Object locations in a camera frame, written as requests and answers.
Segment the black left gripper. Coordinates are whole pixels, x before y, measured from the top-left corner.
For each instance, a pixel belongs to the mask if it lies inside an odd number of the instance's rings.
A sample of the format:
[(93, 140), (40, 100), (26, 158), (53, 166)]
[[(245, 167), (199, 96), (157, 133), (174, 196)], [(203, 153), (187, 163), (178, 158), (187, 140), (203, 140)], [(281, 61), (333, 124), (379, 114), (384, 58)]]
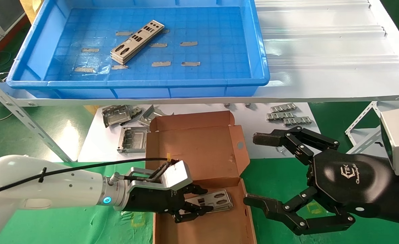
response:
[(214, 207), (192, 204), (185, 201), (184, 195), (200, 196), (206, 193), (208, 193), (208, 190), (198, 184), (189, 184), (179, 190), (136, 187), (129, 193), (128, 201), (122, 211), (168, 213), (173, 215), (175, 223), (193, 221), (198, 216), (211, 212)]

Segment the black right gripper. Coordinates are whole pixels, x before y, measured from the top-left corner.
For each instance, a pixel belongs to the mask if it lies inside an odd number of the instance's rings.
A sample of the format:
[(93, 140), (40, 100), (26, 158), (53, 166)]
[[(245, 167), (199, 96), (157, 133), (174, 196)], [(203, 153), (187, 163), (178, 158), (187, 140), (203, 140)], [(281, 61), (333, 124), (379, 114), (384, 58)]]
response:
[[(253, 143), (285, 147), (303, 165), (311, 164), (314, 187), (286, 203), (253, 194), (243, 199), (245, 205), (261, 209), (267, 219), (283, 223), (295, 235), (345, 231), (355, 223), (348, 213), (399, 223), (399, 176), (387, 158), (340, 153), (338, 141), (301, 126), (255, 133)], [(321, 153), (314, 156), (308, 147)], [(314, 199), (334, 216), (299, 216), (297, 212)]]

